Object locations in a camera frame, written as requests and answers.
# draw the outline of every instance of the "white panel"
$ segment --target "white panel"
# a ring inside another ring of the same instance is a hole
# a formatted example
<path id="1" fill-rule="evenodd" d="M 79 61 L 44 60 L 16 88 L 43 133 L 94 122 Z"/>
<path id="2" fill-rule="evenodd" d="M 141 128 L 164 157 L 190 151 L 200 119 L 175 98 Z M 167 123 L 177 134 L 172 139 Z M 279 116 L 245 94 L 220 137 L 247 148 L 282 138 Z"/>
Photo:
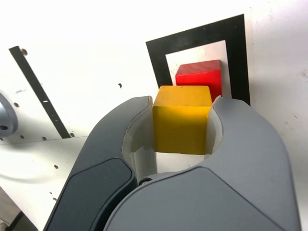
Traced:
<path id="1" fill-rule="evenodd" d="M 166 55 L 173 85 L 176 85 L 175 75 L 182 64 L 202 61 L 220 60 L 222 95 L 231 97 L 230 77 L 226 42 L 214 42 L 200 47 L 187 49 Z"/>
<path id="2" fill-rule="evenodd" d="M 0 146 L 1 187 L 39 230 L 43 230 L 56 202 L 53 197 L 58 198 L 85 140 Z"/>

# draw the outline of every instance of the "gray robot arm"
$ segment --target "gray robot arm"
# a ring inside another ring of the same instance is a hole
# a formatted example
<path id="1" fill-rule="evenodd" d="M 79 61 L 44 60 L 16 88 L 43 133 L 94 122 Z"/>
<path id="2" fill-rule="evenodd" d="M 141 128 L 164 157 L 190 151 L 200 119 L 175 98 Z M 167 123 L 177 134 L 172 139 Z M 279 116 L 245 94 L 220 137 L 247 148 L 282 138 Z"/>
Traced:
<path id="1" fill-rule="evenodd" d="M 148 97 L 131 99 L 93 129 L 46 231 L 301 230 L 286 148 L 242 101 L 213 103 L 209 158 L 138 187 L 136 160 L 128 156 L 153 144 L 151 103 Z M 141 178 L 151 175 L 155 167 L 141 172 Z"/>

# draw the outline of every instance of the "black border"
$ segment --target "black border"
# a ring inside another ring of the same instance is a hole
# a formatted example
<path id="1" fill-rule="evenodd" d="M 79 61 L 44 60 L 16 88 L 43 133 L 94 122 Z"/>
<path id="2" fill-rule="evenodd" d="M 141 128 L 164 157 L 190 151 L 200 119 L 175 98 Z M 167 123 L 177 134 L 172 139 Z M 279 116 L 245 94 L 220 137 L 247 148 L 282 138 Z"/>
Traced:
<path id="1" fill-rule="evenodd" d="M 58 133 L 63 139 L 71 138 L 68 131 L 66 130 L 64 124 L 62 123 L 60 117 L 58 116 L 56 110 L 54 109 L 50 99 L 48 98 L 46 92 L 44 91 L 42 85 L 39 83 L 37 77 L 35 76 L 32 68 L 30 67 L 27 59 L 22 54 L 19 46 L 12 47 L 9 49 L 13 58 L 17 62 L 19 68 L 23 72 L 24 76 L 28 80 L 30 86 L 32 87 L 34 93 L 37 95 L 38 100 L 44 107 L 46 113 L 48 114 L 53 125 L 57 129 Z"/>
<path id="2" fill-rule="evenodd" d="M 146 42 L 158 86 L 172 85 L 166 54 L 222 40 L 232 98 L 250 105 L 244 14 Z"/>

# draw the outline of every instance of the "mounting hole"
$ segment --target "mounting hole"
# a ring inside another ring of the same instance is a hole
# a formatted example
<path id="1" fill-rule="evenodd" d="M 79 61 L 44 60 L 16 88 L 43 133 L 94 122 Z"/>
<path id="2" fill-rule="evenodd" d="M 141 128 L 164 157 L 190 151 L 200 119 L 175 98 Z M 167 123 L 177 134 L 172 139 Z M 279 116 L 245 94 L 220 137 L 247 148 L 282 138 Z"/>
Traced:
<path id="1" fill-rule="evenodd" d="M 7 129 L 9 129 L 8 126 L 0 125 L 0 130 L 7 130 Z"/>
<path id="2" fill-rule="evenodd" d="M 24 56 L 28 55 L 28 52 L 27 52 L 26 49 L 24 49 L 24 48 L 21 49 L 21 53 L 22 53 Z"/>

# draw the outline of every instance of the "white surface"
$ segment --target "white surface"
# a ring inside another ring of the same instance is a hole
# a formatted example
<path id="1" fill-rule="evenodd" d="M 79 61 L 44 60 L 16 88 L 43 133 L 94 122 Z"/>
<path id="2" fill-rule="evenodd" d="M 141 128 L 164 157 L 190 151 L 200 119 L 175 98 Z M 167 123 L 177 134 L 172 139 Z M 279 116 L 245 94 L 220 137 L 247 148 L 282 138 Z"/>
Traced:
<path id="1" fill-rule="evenodd" d="M 85 140 L 0 145 L 1 186 L 39 230 L 43 230 L 56 202 L 53 197 L 58 198 Z"/>
<path id="2" fill-rule="evenodd" d="M 252 106 L 286 144 L 302 227 L 308 230 L 308 2 L 170 0 L 156 1 L 150 10 L 148 4 L 1 3 L 0 90 L 21 105 L 17 112 L 21 126 L 12 141 L 0 146 L 0 160 L 7 166 L 0 169 L 0 186 L 42 230 L 54 205 L 49 192 L 57 197 L 85 140 L 57 140 L 59 135 L 11 57 L 10 47 L 28 51 L 26 58 L 68 131 L 83 137 L 126 99 L 140 95 L 155 99 L 157 84 L 146 41 L 245 13 Z M 207 58 L 200 56 L 200 61 Z M 53 141 L 39 141 L 42 136 Z M 167 156 L 158 163 L 163 171 L 181 165 Z"/>

